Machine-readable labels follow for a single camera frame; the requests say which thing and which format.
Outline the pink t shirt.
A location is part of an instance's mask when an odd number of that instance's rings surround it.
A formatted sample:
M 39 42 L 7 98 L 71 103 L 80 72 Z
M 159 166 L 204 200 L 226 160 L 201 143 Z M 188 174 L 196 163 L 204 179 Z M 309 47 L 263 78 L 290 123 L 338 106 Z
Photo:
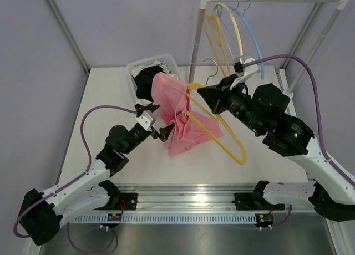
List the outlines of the pink t shirt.
M 162 72 L 154 76 L 151 95 L 158 112 L 165 124 L 175 124 L 168 140 L 165 142 L 169 155 L 174 156 L 187 152 L 197 145 L 212 141 L 209 136 L 192 118 L 202 123 L 216 138 L 223 137 L 219 122 L 191 110 L 190 99 L 187 97 L 188 83 L 179 81 Z

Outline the black t shirt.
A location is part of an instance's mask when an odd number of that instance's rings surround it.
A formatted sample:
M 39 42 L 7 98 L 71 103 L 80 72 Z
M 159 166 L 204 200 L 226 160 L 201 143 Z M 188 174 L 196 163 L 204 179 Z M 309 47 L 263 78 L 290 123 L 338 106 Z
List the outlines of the black t shirt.
M 164 73 L 163 68 L 160 66 L 147 67 L 141 70 L 134 78 L 136 83 L 135 95 L 138 99 L 154 101 L 151 95 L 152 83 L 154 76 L 160 72 Z

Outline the green and white t shirt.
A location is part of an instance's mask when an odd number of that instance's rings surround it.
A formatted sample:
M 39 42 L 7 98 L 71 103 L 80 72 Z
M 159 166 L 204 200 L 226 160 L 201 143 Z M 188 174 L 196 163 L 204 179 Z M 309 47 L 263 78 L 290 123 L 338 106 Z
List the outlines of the green and white t shirt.
M 168 65 L 164 62 L 161 62 L 161 61 L 158 61 L 158 60 L 155 60 L 153 62 L 153 65 L 154 66 L 157 66 L 157 67 L 160 67 L 164 73 L 166 74 L 173 74 L 174 72 L 171 70 L 171 68 L 168 67 Z

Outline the yellow hanger front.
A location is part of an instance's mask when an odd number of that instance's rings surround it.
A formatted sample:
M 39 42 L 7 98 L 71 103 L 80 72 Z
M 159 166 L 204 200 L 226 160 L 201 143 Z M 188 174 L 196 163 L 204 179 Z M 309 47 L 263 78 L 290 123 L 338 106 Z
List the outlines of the yellow hanger front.
M 228 62 L 228 56 L 226 53 L 226 48 L 224 46 L 221 23 L 215 14 L 210 14 L 208 11 L 204 11 L 205 19 L 202 23 L 202 28 L 205 35 L 209 41 L 210 47 L 213 51 L 217 65 L 220 67 L 223 75 L 226 77 L 231 74 L 231 67 Z M 224 58 L 224 62 L 217 51 L 220 49 Z

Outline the cream plastic hanger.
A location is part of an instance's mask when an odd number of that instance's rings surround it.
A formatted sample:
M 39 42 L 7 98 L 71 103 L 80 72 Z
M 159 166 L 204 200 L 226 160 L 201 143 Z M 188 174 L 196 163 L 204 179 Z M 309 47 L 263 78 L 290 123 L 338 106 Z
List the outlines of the cream plastic hanger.
M 235 35 L 236 35 L 236 43 L 237 43 L 237 46 L 239 48 L 239 54 L 240 56 L 243 56 L 244 55 L 244 49 L 243 49 L 243 45 L 242 45 L 242 39 L 241 39 L 241 34 L 240 34 L 240 31 L 239 31 L 239 27 L 238 27 L 238 24 L 236 22 L 236 18 L 234 16 L 234 13 L 233 11 L 226 5 L 222 2 L 222 0 L 219 0 L 219 4 L 216 5 L 216 14 L 217 16 L 220 18 L 222 16 L 222 11 L 225 10 L 228 14 L 229 14 L 229 17 L 231 19 L 231 22 L 232 22 L 232 25 L 233 25 L 233 28 L 234 28 L 234 31 L 235 31 Z

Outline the light blue hanger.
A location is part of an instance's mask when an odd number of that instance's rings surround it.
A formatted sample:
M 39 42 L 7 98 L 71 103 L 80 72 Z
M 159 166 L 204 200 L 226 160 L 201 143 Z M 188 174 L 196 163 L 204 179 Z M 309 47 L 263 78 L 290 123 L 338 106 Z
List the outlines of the light blue hanger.
M 237 7 L 232 7 L 232 6 L 228 6 L 234 14 L 238 15 L 238 17 L 241 19 L 241 21 L 244 23 L 245 27 L 247 28 L 247 30 L 249 31 L 249 34 L 253 40 L 253 43 L 255 45 L 255 48 L 256 48 L 256 51 L 257 51 L 257 55 L 258 55 L 258 58 L 261 59 L 263 58 L 262 56 L 262 51 L 261 51 L 261 48 L 260 48 L 260 45 L 259 45 L 259 42 L 257 40 L 257 37 L 256 37 L 256 34 L 254 32 L 254 30 L 252 29 L 252 27 L 250 26 L 249 22 L 247 21 L 247 19 L 245 18 L 244 14 L 245 14 L 245 11 L 246 9 L 243 11 L 243 13 L 239 12 L 237 10 Z M 226 24 L 223 22 L 223 20 L 221 19 L 221 17 L 219 18 L 219 21 L 222 23 L 222 25 L 225 27 L 225 29 L 227 30 L 227 32 L 229 33 L 229 35 L 231 36 L 231 38 L 233 39 L 233 41 L 236 43 L 236 35 L 235 34 L 232 34 L 228 27 L 226 26 Z

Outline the white printed t shirt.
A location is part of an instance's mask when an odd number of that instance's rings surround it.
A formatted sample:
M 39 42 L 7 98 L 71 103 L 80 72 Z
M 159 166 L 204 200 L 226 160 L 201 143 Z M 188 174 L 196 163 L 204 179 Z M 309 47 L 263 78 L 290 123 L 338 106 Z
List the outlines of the white printed t shirt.
M 142 106 L 148 106 L 148 105 L 153 104 L 154 102 L 147 100 L 147 99 L 139 99 L 139 98 L 135 97 L 135 103 L 142 105 Z

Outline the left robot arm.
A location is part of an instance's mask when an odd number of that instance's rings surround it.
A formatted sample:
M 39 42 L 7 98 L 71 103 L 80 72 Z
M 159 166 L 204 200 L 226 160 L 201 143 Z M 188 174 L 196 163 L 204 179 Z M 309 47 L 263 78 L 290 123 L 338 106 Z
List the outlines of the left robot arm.
M 22 201 L 13 232 L 18 238 L 30 238 L 35 245 L 46 244 L 60 229 L 74 218 L 97 208 L 115 209 L 120 202 L 120 190 L 110 178 L 129 162 L 127 155 L 147 138 L 165 142 L 175 127 L 155 129 L 159 106 L 136 104 L 136 124 L 128 130 L 113 126 L 105 139 L 103 149 L 96 157 L 88 157 L 85 169 L 43 191 L 32 189 Z

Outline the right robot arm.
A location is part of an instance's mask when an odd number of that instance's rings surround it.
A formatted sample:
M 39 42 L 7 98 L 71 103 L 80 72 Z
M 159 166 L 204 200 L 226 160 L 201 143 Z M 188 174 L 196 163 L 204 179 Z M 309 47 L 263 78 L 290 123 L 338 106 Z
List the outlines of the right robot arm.
M 354 177 L 331 165 L 314 132 L 298 117 L 285 112 L 290 98 L 272 83 L 258 86 L 253 95 L 245 83 L 234 84 L 236 75 L 197 93 L 213 114 L 228 111 L 263 137 L 271 151 L 300 165 L 313 178 L 308 183 L 259 181 L 242 200 L 247 210 L 277 209 L 280 205 L 312 207 L 320 216 L 336 222 L 354 219 Z

